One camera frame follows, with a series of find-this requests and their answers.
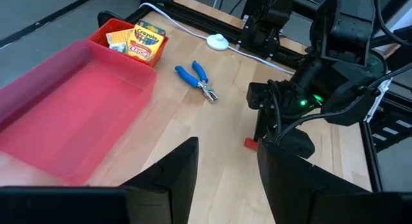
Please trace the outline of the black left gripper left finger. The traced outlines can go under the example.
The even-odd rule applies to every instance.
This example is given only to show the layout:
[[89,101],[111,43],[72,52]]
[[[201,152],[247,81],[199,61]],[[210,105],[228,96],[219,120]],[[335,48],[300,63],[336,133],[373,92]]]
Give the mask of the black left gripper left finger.
[[121,186],[130,224],[188,224],[198,174],[199,139],[188,138]]

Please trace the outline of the red eraser block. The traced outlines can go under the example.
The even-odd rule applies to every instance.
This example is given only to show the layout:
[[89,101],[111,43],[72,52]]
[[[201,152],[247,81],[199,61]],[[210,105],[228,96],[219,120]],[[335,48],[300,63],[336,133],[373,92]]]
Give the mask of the red eraser block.
[[244,140],[243,145],[253,151],[257,151],[258,149],[258,143],[256,141],[254,141],[252,138],[246,138]]

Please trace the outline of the small red plastic basket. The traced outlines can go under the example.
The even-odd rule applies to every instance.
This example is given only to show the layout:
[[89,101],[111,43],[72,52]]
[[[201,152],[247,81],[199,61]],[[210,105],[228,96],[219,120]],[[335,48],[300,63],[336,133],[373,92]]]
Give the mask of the small red plastic basket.
[[[104,23],[100,28],[98,28],[94,33],[92,33],[89,37],[88,40],[95,42],[101,46],[105,46],[108,47],[108,41],[106,38],[106,34],[107,33],[111,33],[111,32],[117,32],[117,31],[122,31],[122,30],[126,30],[126,29],[130,29],[133,28],[135,25],[125,22],[125,21],[121,21],[119,19],[115,19],[115,18],[111,18],[109,19],[109,21],[107,21],[106,23]],[[132,57],[126,53],[124,53],[124,55],[130,59],[134,59],[138,62],[141,62],[145,65],[148,65],[152,68],[154,68],[154,66],[156,65],[156,63],[159,61],[159,59],[161,58],[164,48],[167,44],[167,42],[169,41],[169,38],[167,36],[165,36],[165,39],[163,41],[163,43],[161,44],[159,50],[157,51],[156,55],[153,57],[153,59],[151,61],[144,61],[142,59],[139,59],[138,57]]]

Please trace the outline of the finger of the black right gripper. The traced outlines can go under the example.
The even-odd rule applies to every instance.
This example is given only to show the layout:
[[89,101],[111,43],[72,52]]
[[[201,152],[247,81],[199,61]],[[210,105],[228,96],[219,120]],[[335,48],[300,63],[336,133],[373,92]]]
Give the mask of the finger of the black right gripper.
[[273,153],[281,151],[288,151],[301,158],[308,159],[314,154],[315,146],[307,133],[293,128],[273,146]]
[[258,142],[260,138],[264,138],[267,135],[267,115],[265,111],[259,110],[257,113],[257,121],[254,132],[254,141]]

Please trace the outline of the blue-handled hole punch pliers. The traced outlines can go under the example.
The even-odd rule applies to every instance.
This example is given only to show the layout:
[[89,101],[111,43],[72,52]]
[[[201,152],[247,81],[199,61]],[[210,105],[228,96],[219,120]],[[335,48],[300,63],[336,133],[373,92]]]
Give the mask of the blue-handled hole punch pliers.
[[209,79],[207,78],[207,74],[203,67],[196,61],[193,61],[191,66],[197,73],[198,78],[188,73],[183,66],[176,66],[174,69],[180,78],[188,83],[188,85],[202,91],[203,95],[210,103],[216,103],[218,101],[218,96],[212,86],[209,85]]

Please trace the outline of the large pink plastic tray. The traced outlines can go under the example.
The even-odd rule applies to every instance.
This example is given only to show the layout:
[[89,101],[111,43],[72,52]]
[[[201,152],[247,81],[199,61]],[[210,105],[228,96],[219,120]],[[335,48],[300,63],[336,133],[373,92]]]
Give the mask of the large pink plastic tray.
[[0,152],[84,183],[149,103],[156,71],[75,41],[0,89]]

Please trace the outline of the yellow crayon box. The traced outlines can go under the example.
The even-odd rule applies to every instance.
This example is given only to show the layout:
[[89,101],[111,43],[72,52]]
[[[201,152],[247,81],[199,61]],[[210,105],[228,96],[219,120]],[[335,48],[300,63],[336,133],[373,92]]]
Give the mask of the yellow crayon box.
[[164,29],[141,19],[127,40],[126,53],[129,56],[150,62],[160,49],[165,36]]

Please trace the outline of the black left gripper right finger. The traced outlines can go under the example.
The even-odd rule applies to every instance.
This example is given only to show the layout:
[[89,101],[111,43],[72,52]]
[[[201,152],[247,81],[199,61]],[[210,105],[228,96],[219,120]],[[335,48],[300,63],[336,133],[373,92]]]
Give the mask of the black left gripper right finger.
[[368,193],[266,139],[257,143],[257,161],[276,224],[309,224],[318,193]]

